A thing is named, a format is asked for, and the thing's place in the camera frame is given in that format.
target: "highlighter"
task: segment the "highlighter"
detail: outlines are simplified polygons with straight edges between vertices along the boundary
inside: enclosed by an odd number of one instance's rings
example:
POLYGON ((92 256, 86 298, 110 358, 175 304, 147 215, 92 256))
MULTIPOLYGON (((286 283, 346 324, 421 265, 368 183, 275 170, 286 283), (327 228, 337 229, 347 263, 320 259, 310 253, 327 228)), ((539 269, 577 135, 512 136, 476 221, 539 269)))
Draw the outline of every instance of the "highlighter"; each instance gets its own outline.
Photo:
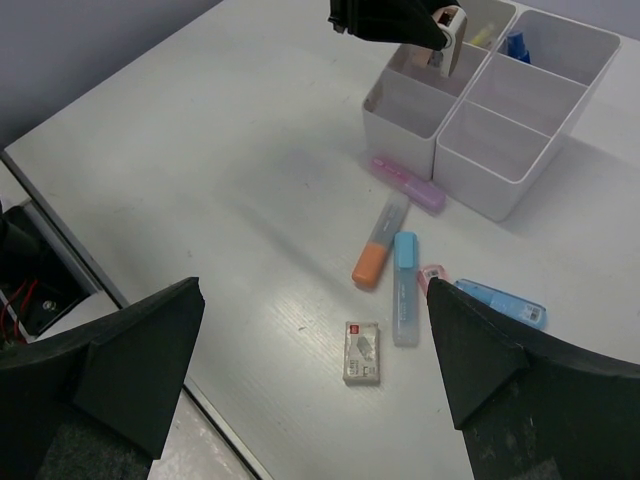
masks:
POLYGON ((412 232, 396 234, 393 242, 393 343, 396 347, 417 347, 418 321, 418 237, 412 232))
POLYGON ((513 30, 507 35, 507 55, 531 65, 531 55, 524 44, 524 33, 513 30))
POLYGON ((420 272, 418 272, 418 283, 420 284, 420 288, 422 288, 422 292, 425 297, 427 296, 427 293, 429 293, 429 282, 431 282, 432 278, 439 278, 445 282, 450 281, 449 274, 442 265, 428 265, 426 267, 422 267, 420 272))
POLYGON ((375 288, 378 284, 393 245, 393 237, 400 230, 407 210, 409 197, 400 192, 392 192, 351 274, 359 287, 375 288))
POLYGON ((476 300, 525 325, 542 330, 547 324, 547 309, 542 305, 471 280, 458 280, 455 285, 476 300))
POLYGON ((495 39, 493 38, 493 32, 495 32, 496 26, 494 23, 490 23, 484 27, 480 32, 471 39, 469 42, 474 47, 491 48, 495 39))
POLYGON ((380 157, 372 158, 368 167, 376 178, 408 195, 427 213, 437 215, 444 209, 447 201, 445 193, 433 183, 420 180, 406 168, 380 157))

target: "pink object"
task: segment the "pink object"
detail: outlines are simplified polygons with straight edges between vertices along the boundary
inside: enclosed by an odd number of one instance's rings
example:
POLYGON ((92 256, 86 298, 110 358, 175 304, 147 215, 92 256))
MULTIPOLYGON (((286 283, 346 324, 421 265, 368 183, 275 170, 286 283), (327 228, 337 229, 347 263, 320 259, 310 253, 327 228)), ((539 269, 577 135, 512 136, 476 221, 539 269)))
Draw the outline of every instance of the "pink object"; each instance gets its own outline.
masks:
POLYGON ((385 183, 406 194, 428 213, 438 214, 444 209, 447 196, 431 182, 425 182, 391 160, 374 157, 371 173, 385 183))
POLYGON ((441 280, 449 281, 449 275, 442 265, 428 265, 422 267, 418 272, 418 283, 420 288, 424 292, 424 296, 427 296, 429 291, 429 282, 432 278, 439 278, 441 280))

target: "red wire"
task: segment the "red wire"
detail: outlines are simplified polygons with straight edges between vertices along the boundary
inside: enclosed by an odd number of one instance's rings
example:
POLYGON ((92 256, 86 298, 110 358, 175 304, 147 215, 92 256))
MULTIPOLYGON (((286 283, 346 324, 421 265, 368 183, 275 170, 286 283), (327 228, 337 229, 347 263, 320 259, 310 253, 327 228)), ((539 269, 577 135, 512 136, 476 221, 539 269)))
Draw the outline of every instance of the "red wire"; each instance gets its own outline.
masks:
MULTIPOLYGON (((36 278, 31 283, 31 286, 29 287, 29 290, 27 291, 27 294, 25 295, 24 300, 22 300, 22 305, 20 305, 21 314, 24 313, 27 307, 29 306, 29 302, 31 302, 31 296, 33 295, 33 291, 37 286, 38 286, 38 279, 36 278)), ((20 315, 16 315, 16 320, 13 322, 13 336, 16 337, 16 339, 18 340, 20 340, 20 322, 18 321, 19 318, 20 318, 20 315)))
POLYGON ((22 285, 20 285, 18 290, 16 290, 15 293, 9 299, 7 299, 7 303, 4 304, 2 313, 0 313, 0 330, 2 330, 2 336, 4 337, 5 341, 7 340, 7 331, 4 329, 4 317, 7 314, 7 309, 9 308, 9 305, 11 305, 11 303, 14 302, 16 298, 18 298, 18 295, 20 295, 22 289, 26 286, 27 281, 25 280, 24 282, 22 282, 22 285))

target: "white desk organizer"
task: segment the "white desk organizer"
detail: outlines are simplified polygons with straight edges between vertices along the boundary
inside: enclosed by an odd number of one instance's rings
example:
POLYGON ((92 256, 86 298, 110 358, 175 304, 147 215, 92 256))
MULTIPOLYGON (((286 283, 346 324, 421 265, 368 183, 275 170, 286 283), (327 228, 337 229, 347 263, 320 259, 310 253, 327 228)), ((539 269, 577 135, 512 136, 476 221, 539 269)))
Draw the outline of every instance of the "white desk organizer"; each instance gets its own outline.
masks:
POLYGON ((465 41, 496 26, 487 51, 465 44, 449 79, 402 45, 363 105, 369 148, 494 221, 504 220, 557 155, 620 48, 620 38, 499 0, 467 0, 465 41), (500 53, 524 33, 532 65, 500 53))

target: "orange highlighter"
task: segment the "orange highlighter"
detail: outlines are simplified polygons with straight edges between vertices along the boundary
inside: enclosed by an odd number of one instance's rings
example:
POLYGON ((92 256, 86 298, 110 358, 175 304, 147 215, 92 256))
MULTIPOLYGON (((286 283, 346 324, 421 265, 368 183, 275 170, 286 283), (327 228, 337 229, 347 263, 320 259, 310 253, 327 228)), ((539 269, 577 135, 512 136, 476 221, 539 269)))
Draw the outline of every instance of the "orange highlighter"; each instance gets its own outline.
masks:
POLYGON ((378 284, 393 245, 393 237, 400 230, 407 210, 409 197, 400 192, 392 192, 351 274, 359 287, 375 288, 378 284))

